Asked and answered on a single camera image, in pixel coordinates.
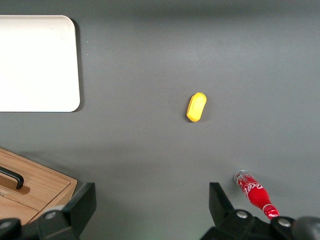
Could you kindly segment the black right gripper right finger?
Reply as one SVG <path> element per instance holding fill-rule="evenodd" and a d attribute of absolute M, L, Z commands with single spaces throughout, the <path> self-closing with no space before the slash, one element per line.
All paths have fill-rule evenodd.
<path fill-rule="evenodd" d="M 278 216 L 269 223 L 235 209 L 218 182 L 209 184 L 209 211 L 214 222 L 203 240 L 318 240 L 320 219 Z"/>

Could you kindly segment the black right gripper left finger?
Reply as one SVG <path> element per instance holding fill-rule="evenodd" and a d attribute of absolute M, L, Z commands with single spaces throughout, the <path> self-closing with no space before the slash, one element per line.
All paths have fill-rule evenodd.
<path fill-rule="evenodd" d="M 46 210 L 31 223 L 18 218 L 0 220 L 2 240 L 78 240 L 97 208 L 96 185 L 84 183 L 64 206 Z"/>

